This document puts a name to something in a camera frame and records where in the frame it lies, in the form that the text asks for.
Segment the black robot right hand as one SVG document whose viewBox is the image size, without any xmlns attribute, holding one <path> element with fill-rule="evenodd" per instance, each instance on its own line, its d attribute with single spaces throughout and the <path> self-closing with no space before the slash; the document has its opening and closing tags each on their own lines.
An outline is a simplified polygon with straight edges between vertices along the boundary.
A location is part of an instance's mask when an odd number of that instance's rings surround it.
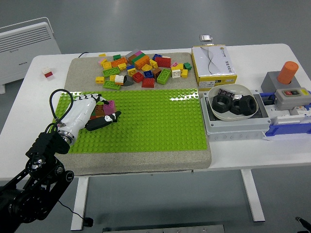
<svg viewBox="0 0 311 233">
<path fill-rule="evenodd" d="M 301 217 L 295 217 L 296 221 L 298 221 L 306 230 L 301 231 L 301 233 L 310 233 L 311 232 L 311 224 L 307 222 L 305 219 Z"/>
</svg>

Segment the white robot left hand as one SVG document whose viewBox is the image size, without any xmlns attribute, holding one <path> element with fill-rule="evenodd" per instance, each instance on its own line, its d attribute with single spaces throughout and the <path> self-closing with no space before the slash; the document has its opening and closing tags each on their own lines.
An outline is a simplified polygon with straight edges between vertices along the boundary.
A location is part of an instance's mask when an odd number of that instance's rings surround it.
<svg viewBox="0 0 311 233">
<path fill-rule="evenodd" d="M 103 102 L 105 105 L 109 104 L 105 98 L 97 93 L 78 96 L 74 100 L 69 113 L 62 120 L 62 123 L 65 125 L 59 127 L 58 132 L 61 134 L 68 133 L 76 139 L 78 138 L 79 131 L 83 128 L 88 131 L 94 131 L 106 127 L 113 122 L 117 122 L 121 115 L 120 111 L 96 119 L 90 119 L 96 103 L 98 102 Z"/>
</svg>

